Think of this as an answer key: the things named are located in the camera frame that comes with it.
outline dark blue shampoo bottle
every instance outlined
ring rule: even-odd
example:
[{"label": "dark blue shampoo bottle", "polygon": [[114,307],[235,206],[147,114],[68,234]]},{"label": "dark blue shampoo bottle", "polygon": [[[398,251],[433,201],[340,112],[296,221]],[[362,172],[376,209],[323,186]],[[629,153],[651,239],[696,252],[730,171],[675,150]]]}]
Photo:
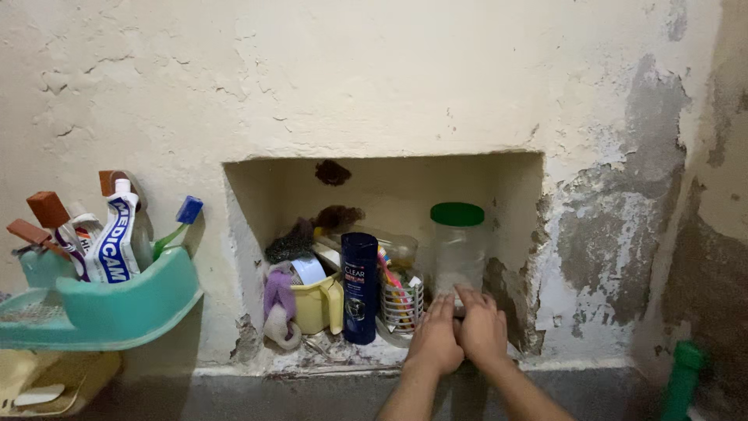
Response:
[{"label": "dark blue shampoo bottle", "polygon": [[359,345],[376,338],[379,310],[378,243],[373,235],[349,232],[341,237],[343,255],[343,337]]}]

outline blue toothbrush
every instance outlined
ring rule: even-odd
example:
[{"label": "blue toothbrush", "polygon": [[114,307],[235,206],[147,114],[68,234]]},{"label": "blue toothbrush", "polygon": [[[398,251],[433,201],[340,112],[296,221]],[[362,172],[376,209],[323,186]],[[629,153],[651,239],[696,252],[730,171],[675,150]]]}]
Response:
[{"label": "blue toothbrush", "polygon": [[181,222],[182,225],[180,225],[180,227],[177,228],[171,234],[167,235],[161,240],[156,241],[156,244],[153,245],[153,261],[156,261],[156,259],[159,258],[161,253],[164,252],[164,248],[174,238],[177,238],[177,235],[182,234],[182,231],[184,231],[185,228],[187,228],[187,225],[192,225],[194,220],[197,218],[197,215],[200,213],[200,209],[202,208],[203,208],[202,200],[196,197],[187,196],[184,203],[182,203],[182,207],[180,208],[180,211],[177,212],[177,222]]}]

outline soap dish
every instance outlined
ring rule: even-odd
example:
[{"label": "soap dish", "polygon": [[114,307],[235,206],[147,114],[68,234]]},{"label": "soap dish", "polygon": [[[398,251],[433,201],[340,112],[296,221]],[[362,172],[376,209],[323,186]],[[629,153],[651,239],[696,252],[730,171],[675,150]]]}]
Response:
[{"label": "soap dish", "polygon": [[0,303],[0,348],[134,348],[176,326],[203,295],[181,247],[117,284],[77,281],[73,265],[51,252],[27,252],[20,264],[29,289]]}]

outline forearm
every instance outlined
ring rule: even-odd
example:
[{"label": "forearm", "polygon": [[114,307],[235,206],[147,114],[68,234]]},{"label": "forearm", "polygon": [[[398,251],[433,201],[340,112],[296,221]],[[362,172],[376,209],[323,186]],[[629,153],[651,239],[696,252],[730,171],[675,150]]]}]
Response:
[{"label": "forearm", "polygon": [[430,420],[438,383],[439,375],[434,370],[406,361],[400,382],[379,411],[377,420]]},{"label": "forearm", "polygon": [[493,361],[480,369],[504,398],[512,421],[574,421],[509,358]]}]

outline grey floor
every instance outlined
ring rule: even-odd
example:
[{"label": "grey floor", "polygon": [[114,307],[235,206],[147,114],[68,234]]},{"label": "grey floor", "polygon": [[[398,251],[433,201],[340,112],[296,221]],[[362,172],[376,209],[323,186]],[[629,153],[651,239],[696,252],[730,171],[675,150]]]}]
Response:
[{"label": "grey floor", "polygon": [[[579,420],[647,420],[657,393],[633,369],[530,372]],[[114,382],[75,420],[373,420],[395,375],[312,378],[151,378]],[[502,402],[469,363],[444,379],[434,420],[505,420]]]}]

